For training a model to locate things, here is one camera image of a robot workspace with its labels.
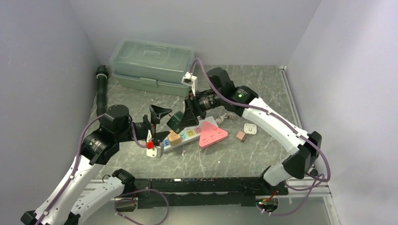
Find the white multicolour power strip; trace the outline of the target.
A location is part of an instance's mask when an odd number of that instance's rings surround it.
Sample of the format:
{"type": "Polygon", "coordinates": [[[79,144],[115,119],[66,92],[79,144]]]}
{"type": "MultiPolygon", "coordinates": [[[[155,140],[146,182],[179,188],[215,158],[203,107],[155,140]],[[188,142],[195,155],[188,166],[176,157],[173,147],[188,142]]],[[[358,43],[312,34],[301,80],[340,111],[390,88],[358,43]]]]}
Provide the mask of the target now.
{"type": "Polygon", "coordinates": [[[182,138],[182,142],[179,143],[178,145],[175,146],[171,146],[169,141],[168,141],[168,137],[164,139],[164,141],[162,142],[164,145],[164,154],[168,154],[170,153],[173,149],[180,147],[184,144],[196,141],[199,139],[200,137],[200,133],[201,133],[201,128],[202,128],[202,124],[204,121],[210,122],[213,125],[216,125],[218,127],[218,124],[216,123],[215,119],[213,118],[213,116],[207,117],[204,120],[200,120],[199,124],[197,126],[194,127],[187,127],[184,130],[182,130],[179,134],[181,135],[182,138]]]}

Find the tan cube plug adapter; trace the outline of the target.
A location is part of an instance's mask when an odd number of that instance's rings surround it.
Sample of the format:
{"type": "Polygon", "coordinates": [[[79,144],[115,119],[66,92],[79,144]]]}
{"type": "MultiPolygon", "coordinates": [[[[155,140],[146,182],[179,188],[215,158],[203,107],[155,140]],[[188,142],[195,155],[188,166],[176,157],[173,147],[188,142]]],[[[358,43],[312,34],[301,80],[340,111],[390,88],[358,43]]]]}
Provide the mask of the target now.
{"type": "Polygon", "coordinates": [[[182,138],[180,134],[177,134],[171,130],[168,135],[168,141],[171,146],[175,146],[182,142],[182,138]]]}

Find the pink triangular power strip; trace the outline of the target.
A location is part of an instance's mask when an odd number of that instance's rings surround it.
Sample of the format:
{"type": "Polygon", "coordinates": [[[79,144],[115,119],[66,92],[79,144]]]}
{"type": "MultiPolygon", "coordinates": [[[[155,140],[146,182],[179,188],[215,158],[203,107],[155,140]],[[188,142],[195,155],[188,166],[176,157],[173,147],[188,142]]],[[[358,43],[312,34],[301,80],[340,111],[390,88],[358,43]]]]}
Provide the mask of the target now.
{"type": "Polygon", "coordinates": [[[210,122],[204,121],[199,137],[199,148],[202,150],[228,137],[228,132],[210,122]]]}

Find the small pink cube adapter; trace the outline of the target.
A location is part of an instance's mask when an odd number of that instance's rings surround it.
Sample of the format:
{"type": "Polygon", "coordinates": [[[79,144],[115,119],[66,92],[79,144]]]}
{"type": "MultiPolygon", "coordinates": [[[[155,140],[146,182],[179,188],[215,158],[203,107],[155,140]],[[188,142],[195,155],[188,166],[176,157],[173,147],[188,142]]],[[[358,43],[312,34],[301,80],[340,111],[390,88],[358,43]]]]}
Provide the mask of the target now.
{"type": "Polygon", "coordinates": [[[243,131],[239,131],[239,132],[237,133],[237,135],[236,135],[236,139],[237,139],[238,141],[242,142],[242,143],[247,139],[247,137],[248,137],[248,134],[246,134],[246,133],[243,132],[243,131]]]}

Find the white square adapter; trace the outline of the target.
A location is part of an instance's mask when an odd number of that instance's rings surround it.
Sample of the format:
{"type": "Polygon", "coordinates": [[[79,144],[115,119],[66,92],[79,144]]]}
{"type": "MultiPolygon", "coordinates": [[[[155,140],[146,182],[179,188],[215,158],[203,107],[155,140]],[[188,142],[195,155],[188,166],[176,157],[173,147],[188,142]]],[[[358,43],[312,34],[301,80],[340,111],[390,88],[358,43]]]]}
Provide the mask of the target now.
{"type": "Polygon", "coordinates": [[[245,123],[244,124],[244,133],[249,135],[257,134],[257,126],[252,123],[245,123]]]}

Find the dark green cube adapter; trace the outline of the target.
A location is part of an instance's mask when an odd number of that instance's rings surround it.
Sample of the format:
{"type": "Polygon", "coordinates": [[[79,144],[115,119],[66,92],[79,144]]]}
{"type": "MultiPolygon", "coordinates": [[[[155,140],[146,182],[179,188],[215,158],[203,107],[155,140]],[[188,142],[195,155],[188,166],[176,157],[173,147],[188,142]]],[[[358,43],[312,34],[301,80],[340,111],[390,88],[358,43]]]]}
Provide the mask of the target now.
{"type": "Polygon", "coordinates": [[[181,129],[178,127],[180,124],[180,121],[183,117],[184,113],[181,111],[178,111],[174,113],[170,119],[167,122],[167,126],[174,131],[176,134],[179,134],[181,132],[181,129]]]}

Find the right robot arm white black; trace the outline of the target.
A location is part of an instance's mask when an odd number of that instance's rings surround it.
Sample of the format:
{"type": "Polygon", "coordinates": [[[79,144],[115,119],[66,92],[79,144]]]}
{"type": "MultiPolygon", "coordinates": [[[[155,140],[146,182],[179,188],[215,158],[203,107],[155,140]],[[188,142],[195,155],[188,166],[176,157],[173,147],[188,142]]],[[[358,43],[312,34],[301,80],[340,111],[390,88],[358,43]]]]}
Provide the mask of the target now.
{"type": "Polygon", "coordinates": [[[259,181],[259,190],[269,195],[279,183],[290,178],[303,179],[319,156],[321,135],[308,133],[293,125],[269,107],[259,95],[247,86],[234,85],[226,70],[209,70],[206,78],[211,87],[197,91],[197,78],[187,72],[181,83],[191,91],[184,100],[184,114],[175,132],[198,125],[208,110],[223,106],[227,111],[249,120],[275,138],[289,153],[281,163],[269,166],[259,181]]]}

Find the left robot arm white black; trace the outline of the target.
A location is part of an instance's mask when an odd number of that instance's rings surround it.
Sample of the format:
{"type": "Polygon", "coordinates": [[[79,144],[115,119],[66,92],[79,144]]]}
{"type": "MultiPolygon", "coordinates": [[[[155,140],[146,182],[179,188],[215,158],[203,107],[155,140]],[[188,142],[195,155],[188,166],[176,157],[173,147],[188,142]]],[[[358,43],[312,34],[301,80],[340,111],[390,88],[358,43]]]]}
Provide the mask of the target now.
{"type": "Polygon", "coordinates": [[[56,189],[36,210],[25,212],[21,222],[25,225],[81,225],[112,198],[121,196],[124,201],[132,202],[135,193],[150,191],[138,184],[132,174],[118,169],[108,181],[82,196],[94,175],[119,151],[120,143],[144,140],[144,148],[154,151],[161,146],[168,132],[156,132],[156,126],[171,110],[155,105],[149,109],[150,114],[143,116],[139,123],[133,122],[124,105],[113,105],[98,116],[99,128],[90,135],[81,134],[73,164],[56,189]]]}

